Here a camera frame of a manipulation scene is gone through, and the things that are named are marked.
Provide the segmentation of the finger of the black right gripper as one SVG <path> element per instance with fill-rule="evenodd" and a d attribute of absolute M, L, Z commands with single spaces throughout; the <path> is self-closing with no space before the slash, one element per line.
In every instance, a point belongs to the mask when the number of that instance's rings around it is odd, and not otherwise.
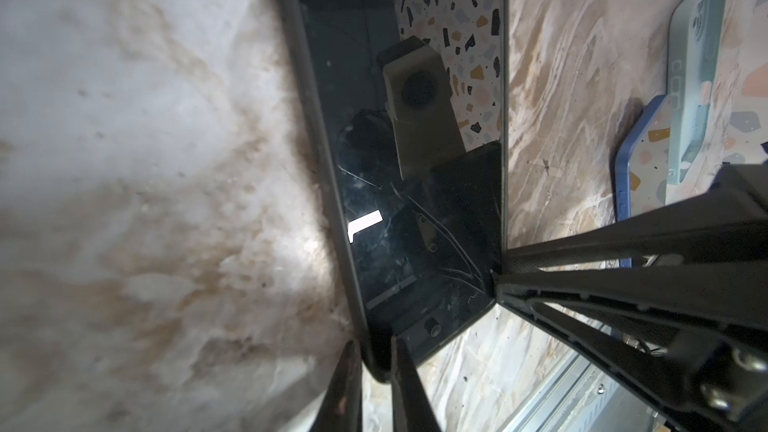
<path fill-rule="evenodd" d="M 496 295 L 659 411 L 672 397 L 659 327 L 767 325 L 767 263 L 503 274 Z"/>
<path fill-rule="evenodd" d="M 590 232 L 505 252 L 505 273 L 675 254 L 686 263 L 767 258 L 767 166 L 727 165 L 701 195 Z"/>

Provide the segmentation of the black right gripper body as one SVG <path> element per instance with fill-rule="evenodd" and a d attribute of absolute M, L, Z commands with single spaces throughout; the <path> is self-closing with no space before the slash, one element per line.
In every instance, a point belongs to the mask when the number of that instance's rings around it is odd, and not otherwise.
<path fill-rule="evenodd" d="M 679 431 L 767 429 L 767 325 L 659 327 L 672 397 L 659 414 Z"/>

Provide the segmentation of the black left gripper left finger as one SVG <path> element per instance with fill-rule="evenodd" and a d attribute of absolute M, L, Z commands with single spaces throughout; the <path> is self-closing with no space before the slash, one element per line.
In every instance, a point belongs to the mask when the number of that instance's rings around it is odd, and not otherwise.
<path fill-rule="evenodd" d="M 342 350 L 311 432 L 362 430 L 362 369 L 360 346 L 350 340 Z"/>

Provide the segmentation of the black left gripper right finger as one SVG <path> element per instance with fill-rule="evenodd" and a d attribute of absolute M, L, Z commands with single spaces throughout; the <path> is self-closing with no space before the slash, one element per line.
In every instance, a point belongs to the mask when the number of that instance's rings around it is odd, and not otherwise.
<path fill-rule="evenodd" d="M 391 338 L 392 415 L 395 432 L 440 432 L 407 344 Z"/>

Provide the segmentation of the light blue phone case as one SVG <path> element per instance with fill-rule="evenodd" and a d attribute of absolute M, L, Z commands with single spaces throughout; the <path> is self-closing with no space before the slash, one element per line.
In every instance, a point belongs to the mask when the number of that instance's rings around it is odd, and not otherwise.
<path fill-rule="evenodd" d="M 683 0 L 671 18 L 667 54 L 670 185 L 683 183 L 706 137 L 726 1 Z"/>

